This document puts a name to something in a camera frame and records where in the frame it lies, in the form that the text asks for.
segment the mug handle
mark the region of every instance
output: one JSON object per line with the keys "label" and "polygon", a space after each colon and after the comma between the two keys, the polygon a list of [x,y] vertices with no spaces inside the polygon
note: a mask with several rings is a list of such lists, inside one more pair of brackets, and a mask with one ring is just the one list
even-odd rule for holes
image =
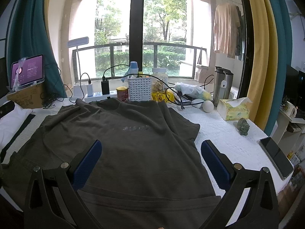
{"label": "mug handle", "polygon": [[295,118],[296,112],[297,112],[297,108],[294,107],[290,117]]}

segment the white mug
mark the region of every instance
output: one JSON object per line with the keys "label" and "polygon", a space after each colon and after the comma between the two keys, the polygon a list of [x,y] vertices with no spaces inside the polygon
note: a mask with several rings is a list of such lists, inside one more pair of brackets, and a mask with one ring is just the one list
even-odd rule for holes
{"label": "white mug", "polygon": [[286,115],[294,118],[296,116],[296,111],[297,108],[292,103],[286,102],[286,105],[284,106],[284,112]]}

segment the red can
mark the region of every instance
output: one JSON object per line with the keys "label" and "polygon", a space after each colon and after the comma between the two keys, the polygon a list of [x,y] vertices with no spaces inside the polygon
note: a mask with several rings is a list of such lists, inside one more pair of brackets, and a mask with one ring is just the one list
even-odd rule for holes
{"label": "red can", "polygon": [[118,87],[116,89],[116,92],[117,92],[117,98],[120,101],[125,102],[129,100],[128,87],[124,87],[124,86]]}

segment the yellow curtain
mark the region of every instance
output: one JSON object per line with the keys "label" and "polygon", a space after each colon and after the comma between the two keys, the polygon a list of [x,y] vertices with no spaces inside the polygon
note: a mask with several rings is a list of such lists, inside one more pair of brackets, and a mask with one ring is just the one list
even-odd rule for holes
{"label": "yellow curtain", "polygon": [[250,119],[264,130],[272,105],[278,57],[275,19],[269,0],[250,0],[254,26],[254,60],[248,97]]}
{"label": "yellow curtain", "polygon": [[50,33],[49,33],[49,23],[48,23],[49,2],[50,2],[50,0],[45,0],[44,10],[45,10],[45,29],[47,31],[48,39],[49,39],[49,42],[51,45]]}

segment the t-shirt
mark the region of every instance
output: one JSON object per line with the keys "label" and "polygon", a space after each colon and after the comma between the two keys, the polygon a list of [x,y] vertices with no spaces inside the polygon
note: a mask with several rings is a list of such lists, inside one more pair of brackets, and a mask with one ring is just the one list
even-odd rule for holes
{"label": "t-shirt", "polygon": [[102,155],[78,193],[103,228],[199,228],[220,200],[194,144],[199,128],[165,102],[78,99],[3,164],[3,187],[22,208],[34,166],[57,168],[98,139]]}
{"label": "t-shirt", "polygon": [[223,3],[216,7],[214,21],[214,51],[235,58],[237,27],[240,21],[235,5]]}

